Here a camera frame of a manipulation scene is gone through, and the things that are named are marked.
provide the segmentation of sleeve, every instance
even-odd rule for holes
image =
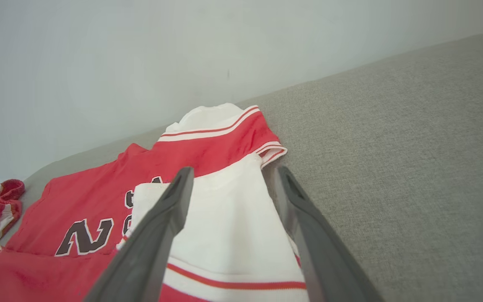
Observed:
[[[260,155],[263,168],[287,152],[257,106],[245,110],[232,104],[199,107],[188,115],[169,126],[151,150],[166,182],[185,166],[193,167],[198,177],[251,153]]]

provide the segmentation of gray couch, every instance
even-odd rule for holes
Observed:
[[[238,105],[254,104],[289,149],[266,178],[290,168],[386,300],[483,301],[483,35]],[[164,129],[40,169],[25,207],[50,179],[151,148]]]

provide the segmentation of white jersey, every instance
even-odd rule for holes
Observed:
[[[196,136],[206,133],[201,132],[205,128],[221,130],[239,120],[241,112],[231,104],[199,107],[166,133]],[[308,300],[303,273],[261,173],[264,164],[286,149],[278,141],[264,145],[275,147],[248,153],[225,168],[195,178],[186,224],[171,247],[166,285],[213,301]],[[135,187],[126,237],[168,185]]]

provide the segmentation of couch cushion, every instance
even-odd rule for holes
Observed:
[[[386,300],[483,301],[483,35],[253,104]]]

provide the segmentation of white fabric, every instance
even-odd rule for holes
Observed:
[[[12,208],[10,204],[5,205],[5,209],[1,212],[0,216],[0,239],[3,236],[3,229],[12,222],[14,217],[12,216]]]
[[[215,281],[304,281],[289,237],[268,195],[261,163],[259,155],[250,154],[225,169],[195,178],[186,224],[173,241],[170,264]],[[129,233],[164,190],[165,184],[157,183],[143,183],[135,188]],[[243,290],[207,286],[167,271],[165,284],[193,296],[210,300],[249,298],[236,294]],[[296,297],[306,297],[305,290],[288,291],[298,293]],[[263,294],[267,291],[259,292],[254,297],[250,295],[250,300],[269,298]],[[282,290],[270,292],[278,294]]]
[[[168,126],[166,132],[228,127],[236,121],[236,116],[239,117],[242,113],[242,109],[230,103],[224,103],[216,107],[200,106],[186,113],[180,122],[175,122]]]
[[[176,124],[177,128],[183,128],[188,130],[187,123],[190,122],[190,124],[194,127],[191,129],[191,131],[185,131],[185,130],[176,131],[176,132],[167,131],[158,139],[158,141],[192,140],[192,139],[201,139],[201,138],[211,138],[215,136],[228,134],[229,132],[234,131],[236,127],[240,126],[240,124],[245,119],[249,118],[252,114],[257,112],[260,112],[260,109],[257,106],[251,106],[245,110],[242,110],[239,114],[219,122],[218,119],[213,119],[210,117],[210,115],[198,115],[198,113],[208,113],[207,111],[203,111],[203,112],[198,111],[196,113],[193,113],[193,115],[191,115],[192,117],[194,117],[191,121],[185,121],[185,122],[181,121],[180,122],[181,124],[174,123],[167,128],[169,129]]]

